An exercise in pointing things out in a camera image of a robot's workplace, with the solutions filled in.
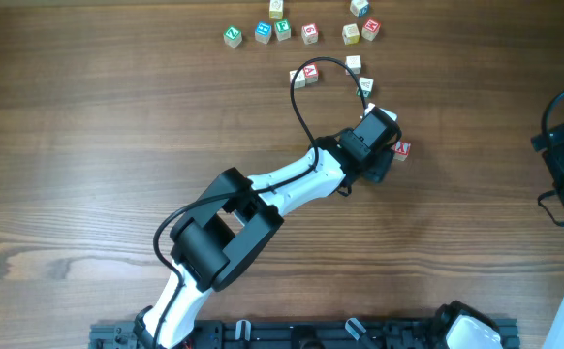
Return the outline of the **red Y letter block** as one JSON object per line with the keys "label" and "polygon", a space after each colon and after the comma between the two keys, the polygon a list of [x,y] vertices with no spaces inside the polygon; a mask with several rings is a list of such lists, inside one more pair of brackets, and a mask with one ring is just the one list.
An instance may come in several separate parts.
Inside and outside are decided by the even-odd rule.
{"label": "red Y letter block", "polygon": [[405,161],[410,153],[411,144],[399,141],[392,148],[394,151],[394,158],[399,161]]}

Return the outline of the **yellow sided wooden block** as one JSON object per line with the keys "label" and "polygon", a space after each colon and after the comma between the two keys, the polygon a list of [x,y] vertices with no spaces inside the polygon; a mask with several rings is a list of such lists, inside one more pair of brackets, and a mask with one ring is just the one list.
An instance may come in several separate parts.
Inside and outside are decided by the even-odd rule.
{"label": "yellow sided wooden block", "polygon": [[342,28],[342,38],[345,45],[356,44],[360,40],[360,31],[355,23],[346,24]]}

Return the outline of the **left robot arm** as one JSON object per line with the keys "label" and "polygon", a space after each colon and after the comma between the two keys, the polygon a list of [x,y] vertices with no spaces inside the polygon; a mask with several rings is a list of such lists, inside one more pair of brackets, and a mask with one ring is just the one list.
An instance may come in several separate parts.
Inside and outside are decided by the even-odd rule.
{"label": "left robot arm", "polygon": [[370,105],[356,127],[316,139],[303,157],[277,171],[245,176],[230,168],[219,174],[158,229],[173,243],[169,257],[158,257],[171,276],[156,304],[135,320],[139,344],[181,344],[210,294],[247,270],[285,215],[333,193],[350,195],[360,177],[382,182],[401,135],[395,113]]}

